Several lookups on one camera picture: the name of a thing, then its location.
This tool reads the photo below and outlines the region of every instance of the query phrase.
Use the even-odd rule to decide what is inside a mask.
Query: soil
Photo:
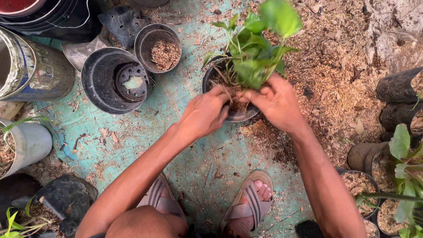
[[[15,160],[15,152],[13,152],[9,146],[3,140],[4,133],[0,133],[0,178],[3,177],[10,169]],[[11,133],[7,135],[7,141],[10,146],[15,149],[15,143]]]
[[[413,120],[411,120],[410,130],[414,136],[420,136],[423,134],[423,108],[420,109],[414,115]]]
[[[394,219],[398,204],[398,200],[387,199],[377,213],[377,224],[386,234],[397,235],[398,230],[405,227],[403,224],[397,223]]]
[[[221,73],[226,76],[226,70],[222,70]],[[217,84],[226,85],[225,81],[222,79],[222,77],[218,73],[213,75],[209,80],[212,81],[212,83],[208,83],[209,88],[207,89],[207,91],[210,91]],[[236,75],[232,77],[232,82],[236,82]],[[236,94],[242,90],[242,87],[239,85],[231,85],[230,87],[227,87],[227,88],[228,88],[228,93],[232,98],[232,104],[229,108],[229,113],[236,113],[236,112],[245,113],[248,103],[240,102],[236,96]]]
[[[166,71],[173,68],[181,56],[179,48],[172,42],[158,40],[151,48],[151,56],[157,68]]]
[[[389,155],[379,152],[375,155],[372,163],[372,177],[376,181],[379,189],[383,192],[395,192],[396,187],[392,182],[391,174],[394,174],[395,164],[389,160]]]
[[[346,172],[341,175],[341,178],[344,181],[345,186],[348,188],[348,191],[350,191],[353,196],[364,192],[376,192],[376,187],[364,173]],[[376,198],[369,198],[369,200],[377,205]],[[360,207],[361,208],[359,209],[359,212],[362,217],[367,216],[374,210],[374,208],[371,208],[365,204],[361,204]]]
[[[364,227],[366,228],[367,238],[379,238],[379,237],[376,237],[376,233],[377,233],[376,225],[371,221],[367,221],[367,220],[363,220],[363,221],[364,221]]]

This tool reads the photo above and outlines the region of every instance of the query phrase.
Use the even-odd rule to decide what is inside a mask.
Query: white bucket
[[[0,118],[5,126],[13,122]],[[5,178],[19,169],[44,159],[53,146],[50,132],[41,124],[24,122],[12,128],[11,134],[16,147],[15,160]]]

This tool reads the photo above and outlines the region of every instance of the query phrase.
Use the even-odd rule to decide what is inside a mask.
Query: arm
[[[240,93],[240,101],[251,101],[275,127],[290,135],[304,187],[322,232],[326,237],[366,237],[355,202],[302,116],[291,84],[275,73],[267,82],[269,86],[260,93],[254,90]]]
[[[178,153],[222,126],[229,110],[222,106],[228,100],[229,95],[220,86],[192,99],[182,118],[104,190],[84,216],[76,237],[106,233],[119,215],[135,208]]]

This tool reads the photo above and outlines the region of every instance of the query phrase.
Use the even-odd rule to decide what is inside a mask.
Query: empty black pot
[[[160,70],[156,64],[151,61],[153,59],[151,56],[151,48],[158,40],[165,40],[174,43],[178,47],[180,53],[179,60],[175,66],[165,71]],[[178,66],[179,62],[181,61],[181,41],[179,40],[176,32],[170,27],[160,23],[150,24],[144,27],[137,35],[135,40],[135,55],[146,70],[153,73],[165,73],[176,68],[176,66]]]
[[[82,67],[81,81],[88,99],[111,114],[136,110],[153,90],[151,74],[131,53],[115,47],[92,53]]]
[[[219,68],[220,71],[226,69],[226,60],[225,59],[221,59],[221,56],[215,57],[213,59],[211,59],[209,62],[214,62],[214,64],[216,65],[217,68]],[[206,93],[209,91],[209,89],[211,88],[210,84],[211,81],[209,79],[211,79],[214,75],[218,74],[217,71],[213,68],[210,67],[207,71],[206,74],[203,77],[203,93]],[[247,106],[247,110],[245,113],[243,112],[229,112],[228,117],[226,118],[226,121],[228,122],[243,122],[243,121],[247,121],[249,119],[251,119],[253,116],[257,115],[257,113],[260,110],[254,106],[252,103],[249,103]]]

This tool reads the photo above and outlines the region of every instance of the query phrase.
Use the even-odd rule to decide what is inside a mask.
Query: sandal
[[[238,194],[233,200],[228,211],[223,216],[222,221],[219,224],[219,231],[223,234],[223,231],[228,224],[228,221],[231,219],[241,218],[241,217],[254,217],[254,227],[251,231],[254,231],[257,225],[260,223],[261,218],[264,214],[270,210],[272,206],[273,197],[269,201],[260,201],[258,199],[257,189],[255,188],[254,182],[256,180],[261,180],[263,184],[267,184],[270,187],[270,191],[273,192],[273,184],[270,176],[263,171],[253,171],[242,183]],[[242,194],[248,200],[248,203],[238,204],[241,200]]]
[[[170,198],[160,196],[160,194],[162,193],[162,190],[165,187],[169,191]],[[141,199],[141,202],[137,205],[137,207],[141,207],[145,205],[150,205],[158,210],[163,210],[163,211],[173,213],[173,215],[179,216],[185,221],[187,220],[187,217],[185,216],[184,211],[182,210],[181,206],[175,199],[175,196],[173,195],[172,190],[170,189],[169,183],[162,173],[160,173],[160,176],[156,179],[156,181],[150,187],[150,189],[145,194],[143,199]]]

